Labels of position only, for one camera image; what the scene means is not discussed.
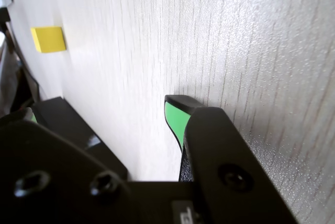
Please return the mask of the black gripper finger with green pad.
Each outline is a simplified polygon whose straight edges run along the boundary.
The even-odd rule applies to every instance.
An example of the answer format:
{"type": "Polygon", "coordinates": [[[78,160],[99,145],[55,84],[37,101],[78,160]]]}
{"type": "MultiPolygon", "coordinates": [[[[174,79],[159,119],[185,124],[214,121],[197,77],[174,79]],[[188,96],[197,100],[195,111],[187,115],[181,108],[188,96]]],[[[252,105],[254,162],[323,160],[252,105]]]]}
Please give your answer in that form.
{"type": "Polygon", "coordinates": [[[193,183],[200,222],[296,223],[223,109],[166,95],[164,115],[182,152],[179,180],[193,183]]]}
{"type": "Polygon", "coordinates": [[[135,223],[120,177],[24,109],[1,118],[1,223],[135,223]]]}

